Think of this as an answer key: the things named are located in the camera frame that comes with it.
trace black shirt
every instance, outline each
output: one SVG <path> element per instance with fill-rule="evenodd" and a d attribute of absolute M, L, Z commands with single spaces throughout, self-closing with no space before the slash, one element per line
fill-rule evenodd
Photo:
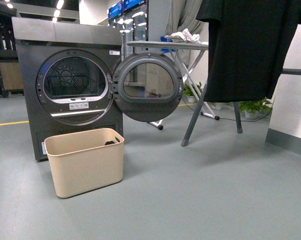
<path fill-rule="evenodd" d="M 203 0 L 209 22 L 206 102 L 272 98 L 297 25 L 301 0 Z"/>

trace folded clothes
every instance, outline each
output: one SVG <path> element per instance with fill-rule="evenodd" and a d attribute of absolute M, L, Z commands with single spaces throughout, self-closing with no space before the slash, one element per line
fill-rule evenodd
<path fill-rule="evenodd" d="M 171 35 L 166 35 L 166 39 L 171 39 L 173 42 L 188 42 L 193 44 L 208 44 L 207 41 L 200 41 L 199 34 L 191 34 L 188 28 L 183 31 L 173 32 Z"/>

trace ironing board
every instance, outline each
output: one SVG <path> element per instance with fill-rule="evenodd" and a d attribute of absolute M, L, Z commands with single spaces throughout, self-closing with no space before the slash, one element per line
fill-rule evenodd
<path fill-rule="evenodd" d="M 195 44 L 195 43 L 184 43 L 184 42 L 160 42 L 160 41 L 129 41 L 127 42 L 128 46 L 133 47 L 142 47 L 142 48 L 160 48 L 160 49 L 168 49 L 172 59 L 176 63 L 178 69 L 183 75 L 183 83 L 187 83 L 189 85 L 189 88 L 191 89 L 192 93 L 194 94 L 197 101 L 200 100 L 201 91 L 197 87 L 197 85 L 194 83 L 193 78 L 191 76 L 191 73 L 201 60 L 202 56 L 204 55 L 204 52 L 209 49 L 208 44 Z M 183 62 L 179 50 L 199 50 L 199 54 L 197 55 L 196 59 L 193 61 L 192 64 L 189 65 L 189 67 L 186 66 L 186 64 Z M 210 113 L 205 112 L 203 108 L 203 104 L 207 107 L 208 111 Z M 216 116 L 211 109 L 211 107 L 208 105 L 207 102 L 203 102 L 201 105 L 199 111 L 201 111 L 201 114 L 203 116 L 219 120 L 220 117 Z M 153 125 L 154 127 L 158 128 L 159 130 L 163 129 L 162 125 L 162 119 L 159 122 L 149 122 L 149 124 Z"/>

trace dryer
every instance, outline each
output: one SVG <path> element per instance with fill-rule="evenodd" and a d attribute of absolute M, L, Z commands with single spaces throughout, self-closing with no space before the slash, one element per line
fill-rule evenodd
<path fill-rule="evenodd" d="M 121 61 L 119 29 L 19 17 L 12 24 L 37 161 L 47 160 L 50 136 L 97 128 L 123 135 L 123 113 L 158 121 L 182 98 L 182 75 L 165 55 Z"/>

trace dryer door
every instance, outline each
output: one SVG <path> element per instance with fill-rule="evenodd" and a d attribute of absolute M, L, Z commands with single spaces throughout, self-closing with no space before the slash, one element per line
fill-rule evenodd
<path fill-rule="evenodd" d="M 141 122 L 155 122 L 170 115 L 179 105 L 183 89 L 183 78 L 175 63 L 152 52 L 127 57 L 110 81 L 117 106 Z"/>

